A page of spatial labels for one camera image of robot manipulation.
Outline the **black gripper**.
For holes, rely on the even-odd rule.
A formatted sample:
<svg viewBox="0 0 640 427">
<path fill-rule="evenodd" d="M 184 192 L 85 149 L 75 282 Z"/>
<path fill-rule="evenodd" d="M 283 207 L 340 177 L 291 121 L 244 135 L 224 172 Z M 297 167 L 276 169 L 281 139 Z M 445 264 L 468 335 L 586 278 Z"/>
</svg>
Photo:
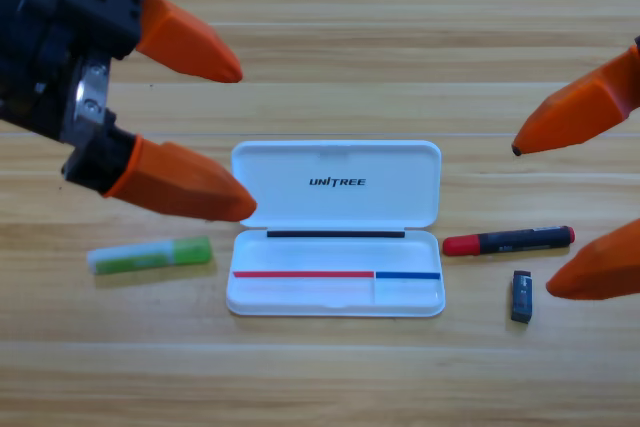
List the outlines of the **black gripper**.
<svg viewBox="0 0 640 427">
<path fill-rule="evenodd" d="M 512 142 L 515 155 L 582 144 L 639 107 L 639 38 L 621 55 L 548 96 Z"/>
<path fill-rule="evenodd" d="M 2 120 L 73 146 L 65 179 L 106 193 L 136 142 L 107 107 L 110 66 L 135 47 L 181 74 L 243 78 L 213 27 L 169 0 L 1 0 Z"/>
</svg>

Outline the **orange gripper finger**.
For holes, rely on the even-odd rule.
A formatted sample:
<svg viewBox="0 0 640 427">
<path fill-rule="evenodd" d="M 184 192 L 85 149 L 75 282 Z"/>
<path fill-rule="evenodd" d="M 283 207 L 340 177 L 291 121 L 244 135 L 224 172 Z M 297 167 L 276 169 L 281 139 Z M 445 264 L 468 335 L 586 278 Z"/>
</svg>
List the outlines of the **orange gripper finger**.
<svg viewBox="0 0 640 427">
<path fill-rule="evenodd" d="M 124 173 L 104 194 L 163 215 L 239 222 L 257 203 L 218 162 L 171 142 L 135 139 Z"/>
<path fill-rule="evenodd" d="M 571 300 L 606 300 L 639 293 L 639 220 L 584 246 L 546 283 Z"/>
</svg>

